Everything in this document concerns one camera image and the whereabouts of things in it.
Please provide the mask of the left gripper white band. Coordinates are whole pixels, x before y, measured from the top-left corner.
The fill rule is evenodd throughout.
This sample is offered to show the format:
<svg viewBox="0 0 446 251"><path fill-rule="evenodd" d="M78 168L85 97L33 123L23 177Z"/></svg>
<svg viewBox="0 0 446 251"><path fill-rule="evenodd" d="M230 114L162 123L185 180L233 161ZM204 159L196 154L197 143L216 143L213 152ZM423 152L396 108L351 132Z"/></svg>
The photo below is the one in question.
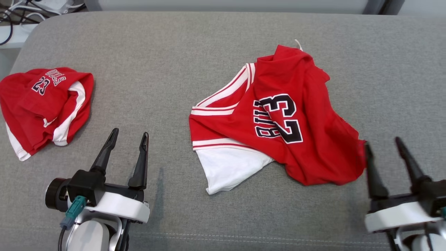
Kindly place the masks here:
<svg viewBox="0 0 446 251"><path fill-rule="evenodd" d="M114 128L93 162L90 172L105 174L110 153L114 149L118 137L118 128ZM139 156L135 170L129 178L128 186L107 186L107 189L96 206L86 206L85 210L129 219L140 224L147 223L150 208L144 202L144 191L147 186L148 171L148 132L144 132L139 145Z"/></svg>

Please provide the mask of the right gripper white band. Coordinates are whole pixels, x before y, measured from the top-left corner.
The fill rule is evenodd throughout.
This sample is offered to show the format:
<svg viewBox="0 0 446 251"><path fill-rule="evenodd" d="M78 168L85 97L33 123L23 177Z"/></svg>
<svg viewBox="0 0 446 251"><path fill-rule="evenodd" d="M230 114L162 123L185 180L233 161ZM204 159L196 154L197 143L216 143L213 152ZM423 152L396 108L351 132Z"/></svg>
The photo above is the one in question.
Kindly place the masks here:
<svg viewBox="0 0 446 251"><path fill-rule="evenodd" d="M411 192L418 194L424 182L431 182L414 156L408 150L400 137L395 137L395 144L411 181ZM367 168L367 185L370 199L370 210L365 216L364 224L368 233L380 233L400 227L415 228L427 222L441 221L443 217L431 216L419 202L418 196L401 194L389 196L375 166L374 154L368 142L364 144L364 154Z"/></svg>

